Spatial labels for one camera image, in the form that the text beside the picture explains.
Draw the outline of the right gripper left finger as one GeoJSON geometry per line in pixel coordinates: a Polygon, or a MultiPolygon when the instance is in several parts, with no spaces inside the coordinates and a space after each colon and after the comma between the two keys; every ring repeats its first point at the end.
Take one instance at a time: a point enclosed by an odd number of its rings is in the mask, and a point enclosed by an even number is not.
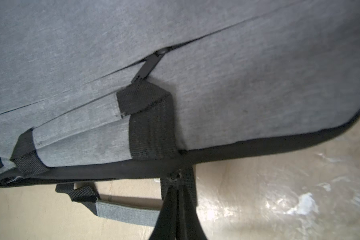
{"type": "Polygon", "coordinates": [[[169,187],[149,240],[174,240],[177,232],[178,191],[169,187]]]}

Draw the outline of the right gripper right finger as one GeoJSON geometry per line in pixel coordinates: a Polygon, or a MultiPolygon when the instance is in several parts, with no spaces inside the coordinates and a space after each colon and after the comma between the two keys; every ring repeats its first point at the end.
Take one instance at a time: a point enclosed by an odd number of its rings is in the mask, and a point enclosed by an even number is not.
{"type": "Polygon", "coordinates": [[[186,186],[179,187],[179,240],[207,240],[186,186]]]}

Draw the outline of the grey laptop bag with handles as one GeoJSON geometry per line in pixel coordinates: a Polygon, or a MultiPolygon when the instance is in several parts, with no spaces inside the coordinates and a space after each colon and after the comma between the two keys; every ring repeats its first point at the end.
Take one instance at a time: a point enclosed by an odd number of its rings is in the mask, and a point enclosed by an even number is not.
{"type": "Polygon", "coordinates": [[[162,179],[311,147],[360,116],[360,1],[0,1],[0,188],[96,216],[159,211],[74,183],[162,179]]]}

